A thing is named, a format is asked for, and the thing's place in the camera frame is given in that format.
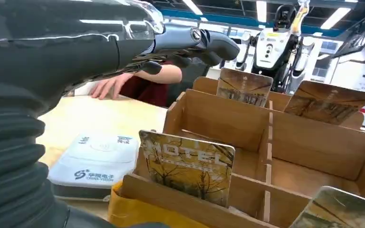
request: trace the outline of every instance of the blue wall trim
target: blue wall trim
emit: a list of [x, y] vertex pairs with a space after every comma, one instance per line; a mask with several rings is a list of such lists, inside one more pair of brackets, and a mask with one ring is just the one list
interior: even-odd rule
[[[163, 13], [163, 15], [169, 16], [169, 17], [200, 19], [199, 15], [196, 15], [194, 13], [187, 12], [187, 11], [172, 10], [172, 9], [166, 9], [166, 10], [161, 9], [160, 11]], [[220, 22], [220, 23], [246, 25], [246, 26], [254, 26], [254, 27], [258, 27], [258, 25], [260, 25], [260, 24], [265, 25], [267, 27], [273, 26], [272, 23], [259, 23], [257, 20], [252, 19], [252, 18], [231, 17], [231, 16], [222, 16], [222, 15], [214, 15], [214, 14], [204, 14], [201, 17], [205, 17], [209, 21], [215, 21], [215, 22]], [[336, 37], [336, 36], [339, 36], [344, 31], [338, 30], [338, 29], [323, 30], [323, 29], [320, 29], [319, 27], [302, 25], [301, 32], [305, 33], [305, 34], [313, 34], [315, 32], [322, 32], [323, 36]]]

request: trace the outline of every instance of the person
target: person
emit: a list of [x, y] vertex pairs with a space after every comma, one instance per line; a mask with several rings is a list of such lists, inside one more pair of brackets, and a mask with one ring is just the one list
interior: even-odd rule
[[174, 65], [163, 65], [156, 75], [144, 71], [123, 73], [113, 78], [101, 80], [90, 90], [92, 98], [104, 99], [108, 93], [115, 99], [119, 94], [151, 105], [166, 106], [167, 84], [179, 83], [181, 69]]

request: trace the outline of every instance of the human arm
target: human arm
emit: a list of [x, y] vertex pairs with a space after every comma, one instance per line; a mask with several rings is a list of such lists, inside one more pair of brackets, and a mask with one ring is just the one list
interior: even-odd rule
[[145, 71], [136, 72], [134, 75], [159, 84], [179, 83], [183, 77], [181, 69], [174, 65], [163, 65], [156, 75], [148, 74]]
[[114, 99], [120, 93], [121, 88], [125, 82], [127, 82], [133, 76], [137, 76], [159, 84], [171, 84], [180, 82], [182, 73], [181, 69], [174, 65], [163, 65], [162, 70], [156, 75], [151, 75], [144, 71], [139, 71], [135, 74], [124, 73], [113, 78], [99, 81], [90, 91], [90, 94], [92, 95], [92, 98], [104, 99], [111, 87], [114, 86], [114, 91], [112, 94], [112, 98]]

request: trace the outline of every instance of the wooden table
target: wooden table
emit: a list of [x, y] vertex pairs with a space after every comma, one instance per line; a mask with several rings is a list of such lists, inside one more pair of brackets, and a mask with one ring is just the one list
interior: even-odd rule
[[[166, 109], [127, 97], [98, 100], [89, 96], [62, 98], [58, 106], [39, 119], [46, 124], [37, 143], [45, 145], [40, 162], [53, 165], [75, 137], [82, 132], [125, 134], [139, 139], [139, 130], [163, 131]], [[67, 200], [71, 206], [107, 220], [108, 203]]]

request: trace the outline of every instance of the red sleeve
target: red sleeve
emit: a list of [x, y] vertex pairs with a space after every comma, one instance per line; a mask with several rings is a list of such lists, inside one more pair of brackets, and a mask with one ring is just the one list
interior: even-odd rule
[[167, 84], [159, 84], [134, 76], [121, 89], [120, 94], [151, 105], [165, 107]]

